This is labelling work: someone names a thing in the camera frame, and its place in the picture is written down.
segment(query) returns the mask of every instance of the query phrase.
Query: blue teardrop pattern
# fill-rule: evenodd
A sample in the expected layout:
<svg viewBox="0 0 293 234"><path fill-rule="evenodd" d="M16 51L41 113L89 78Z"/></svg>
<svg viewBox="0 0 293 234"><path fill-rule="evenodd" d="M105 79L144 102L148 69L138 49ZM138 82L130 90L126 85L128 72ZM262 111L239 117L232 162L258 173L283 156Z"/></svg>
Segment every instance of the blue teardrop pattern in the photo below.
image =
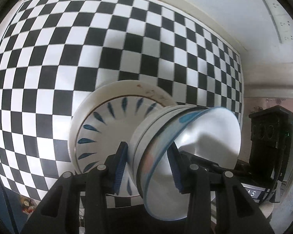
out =
<svg viewBox="0 0 293 234"><path fill-rule="evenodd" d="M154 107L156 106L156 104L157 103L155 102L155 103L153 103L152 105L150 105L148 107L148 109L146 110L146 113L145 113L144 117L146 117L154 109Z"/></svg>
<svg viewBox="0 0 293 234"><path fill-rule="evenodd" d="M122 107L124 113L126 113L127 104L128 104L128 99L127 99L127 97L124 97L123 100L121 101L121 107Z"/></svg>
<svg viewBox="0 0 293 234"><path fill-rule="evenodd" d="M88 143L96 143L96 141L88 138L81 138L77 142L78 144L88 144Z"/></svg>
<svg viewBox="0 0 293 234"><path fill-rule="evenodd" d="M97 130L95 127L93 127L93 126L91 126L91 125L85 124L85 125L83 125L83 127L84 127L84 129L92 130L92 131L95 131L95 132L101 133L99 130Z"/></svg>
<svg viewBox="0 0 293 234"><path fill-rule="evenodd" d="M112 104L110 102L107 103L107 108L108 108L108 111L110 112L111 116L113 116L113 118L115 119L114 110L113 110Z"/></svg>
<svg viewBox="0 0 293 234"><path fill-rule="evenodd" d="M132 190L131 190L131 187L130 187L129 179L127 181L127 192L128 192L129 195L132 195Z"/></svg>
<svg viewBox="0 0 293 234"><path fill-rule="evenodd" d="M140 106L142 105L142 103L143 103L143 99L144 99L144 98L142 97L142 98L140 98L140 99L137 101L137 104L136 104L136 112L135 112L135 114L137 114L137 112L138 112Z"/></svg>
<svg viewBox="0 0 293 234"><path fill-rule="evenodd" d="M106 125L106 123L104 122L102 116L97 113L97 112L93 112L93 116L98 120L98 121L101 121L102 123L104 123Z"/></svg>
<svg viewBox="0 0 293 234"><path fill-rule="evenodd" d="M84 158L86 158L86 157L88 157L88 156L91 156L91 155L93 155L93 154L95 154L95 153L83 153L83 154L81 154L79 157L78 157L78 160L80 160L80 159L84 159Z"/></svg>
<svg viewBox="0 0 293 234"><path fill-rule="evenodd" d="M98 162L98 161L96 161L96 162L92 162L92 163L88 164L88 165L84 168L83 173L89 171L89 169L91 169L91 167L94 166L97 162Z"/></svg>
<svg viewBox="0 0 293 234"><path fill-rule="evenodd" d="M185 123L185 122L191 120L196 115L198 115L200 112L201 111L185 114L184 116L179 118L179 122L180 123Z"/></svg>

